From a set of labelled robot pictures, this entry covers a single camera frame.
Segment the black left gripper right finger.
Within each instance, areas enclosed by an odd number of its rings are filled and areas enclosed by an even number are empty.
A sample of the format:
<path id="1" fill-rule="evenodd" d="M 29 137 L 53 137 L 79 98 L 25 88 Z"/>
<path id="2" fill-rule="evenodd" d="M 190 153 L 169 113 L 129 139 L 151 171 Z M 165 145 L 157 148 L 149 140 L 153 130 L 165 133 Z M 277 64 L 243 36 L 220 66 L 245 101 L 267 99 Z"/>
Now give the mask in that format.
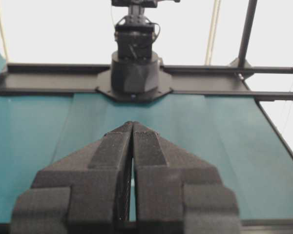
<path id="1" fill-rule="evenodd" d="M 240 233 L 235 193 L 214 165 L 138 122 L 132 137 L 139 233 Z"/>

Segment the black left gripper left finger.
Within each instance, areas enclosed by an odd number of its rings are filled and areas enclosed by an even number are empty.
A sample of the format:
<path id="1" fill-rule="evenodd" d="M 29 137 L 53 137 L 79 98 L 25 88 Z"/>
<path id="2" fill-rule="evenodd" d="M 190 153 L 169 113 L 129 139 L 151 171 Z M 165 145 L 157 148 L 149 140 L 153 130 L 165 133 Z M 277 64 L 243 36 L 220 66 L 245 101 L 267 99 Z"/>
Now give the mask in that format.
<path id="1" fill-rule="evenodd" d="M 13 234 L 111 234 L 129 219 L 133 123 L 37 172 L 14 206 Z"/>

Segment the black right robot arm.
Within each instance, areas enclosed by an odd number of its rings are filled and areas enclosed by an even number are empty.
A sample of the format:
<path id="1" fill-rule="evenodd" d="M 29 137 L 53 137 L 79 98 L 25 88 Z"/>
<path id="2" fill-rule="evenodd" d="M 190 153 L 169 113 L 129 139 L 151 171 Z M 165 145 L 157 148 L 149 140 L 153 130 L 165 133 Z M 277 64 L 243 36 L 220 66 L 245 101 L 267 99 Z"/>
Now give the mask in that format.
<path id="1" fill-rule="evenodd" d="M 115 25 L 118 49 L 111 67 L 97 76 L 96 91 L 119 102 L 151 102 L 172 92 L 172 76 L 161 70 L 161 59 L 152 50 L 159 33 L 157 23 L 145 16 L 157 8 L 156 0 L 113 0 L 112 6 L 128 8 Z"/>

